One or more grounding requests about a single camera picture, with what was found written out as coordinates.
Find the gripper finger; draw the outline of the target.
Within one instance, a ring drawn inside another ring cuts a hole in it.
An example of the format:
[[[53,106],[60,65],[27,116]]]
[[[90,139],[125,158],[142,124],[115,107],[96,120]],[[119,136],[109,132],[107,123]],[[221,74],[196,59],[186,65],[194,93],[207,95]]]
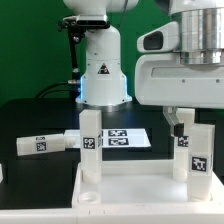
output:
[[[179,121],[177,111],[177,107],[163,107],[163,115],[170,125],[170,134],[172,137],[181,137],[184,135],[184,124]]]

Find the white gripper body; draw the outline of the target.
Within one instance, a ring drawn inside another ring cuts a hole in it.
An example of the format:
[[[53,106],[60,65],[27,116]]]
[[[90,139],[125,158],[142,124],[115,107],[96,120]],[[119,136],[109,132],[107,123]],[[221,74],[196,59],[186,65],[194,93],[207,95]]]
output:
[[[182,65],[177,53],[143,55],[135,96],[143,105],[224,109],[224,64]]]

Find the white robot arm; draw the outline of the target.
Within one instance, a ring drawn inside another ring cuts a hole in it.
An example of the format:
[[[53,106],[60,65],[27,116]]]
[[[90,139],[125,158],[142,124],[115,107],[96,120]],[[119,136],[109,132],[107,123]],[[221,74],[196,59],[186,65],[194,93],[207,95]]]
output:
[[[74,39],[86,39],[86,71],[79,104],[113,109],[129,103],[121,71],[120,33],[110,12],[139,0],[63,0],[73,14],[63,20]],[[135,97],[158,105],[177,134],[179,107],[224,108],[224,0],[155,0],[170,22],[138,38],[143,55],[135,67]]]

